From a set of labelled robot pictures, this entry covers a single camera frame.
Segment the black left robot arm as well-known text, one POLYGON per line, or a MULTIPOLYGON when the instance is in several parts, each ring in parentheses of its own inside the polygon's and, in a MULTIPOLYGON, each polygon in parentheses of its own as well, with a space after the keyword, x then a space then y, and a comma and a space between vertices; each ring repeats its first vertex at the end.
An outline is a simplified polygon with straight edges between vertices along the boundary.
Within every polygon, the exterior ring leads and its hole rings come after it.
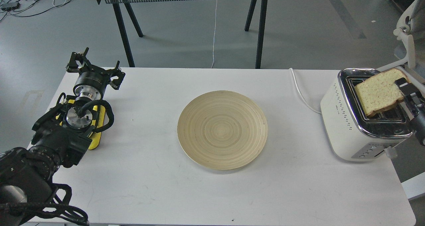
POLYGON ((56 105, 34 123, 30 147, 1 154, 2 226, 19 226, 33 217, 90 224, 85 211, 70 205, 71 187, 54 183, 53 175, 60 167, 76 166, 87 150, 99 145, 102 132, 115 120, 103 99, 105 89, 110 85, 118 90, 126 74, 119 62, 112 69, 91 64, 88 50, 71 54, 66 70, 78 74, 73 94, 61 93, 56 105))

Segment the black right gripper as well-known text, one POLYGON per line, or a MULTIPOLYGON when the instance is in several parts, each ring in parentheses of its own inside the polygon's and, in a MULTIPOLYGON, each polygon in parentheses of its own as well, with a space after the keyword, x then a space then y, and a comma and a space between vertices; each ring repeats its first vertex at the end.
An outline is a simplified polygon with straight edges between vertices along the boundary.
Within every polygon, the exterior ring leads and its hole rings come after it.
POLYGON ((415 136, 419 143, 425 145, 425 112, 424 97, 420 90, 412 83, 408 83, 407 79, 402 77, 395 82, 396 86, 402 93, 405 105, 410 110, 413 119, 410 120, 411 127, 415 130, 415 136))

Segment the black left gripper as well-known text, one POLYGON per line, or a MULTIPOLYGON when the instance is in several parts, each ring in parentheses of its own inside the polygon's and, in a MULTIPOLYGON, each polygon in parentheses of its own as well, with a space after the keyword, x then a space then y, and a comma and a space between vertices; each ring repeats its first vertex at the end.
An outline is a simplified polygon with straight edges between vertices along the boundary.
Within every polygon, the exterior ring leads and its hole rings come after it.
POLYGON ((89 47, 86 47, 82 53, 72 52, 66 65, 67 73, 79 73, 73 87, 73 94, 76 97, 103 98, 107 86, 119 90, 126 76, 119 67, 120 61, 117 61, 113 69, 91 71, 90 62, 86 57, 88 51, 89 47))

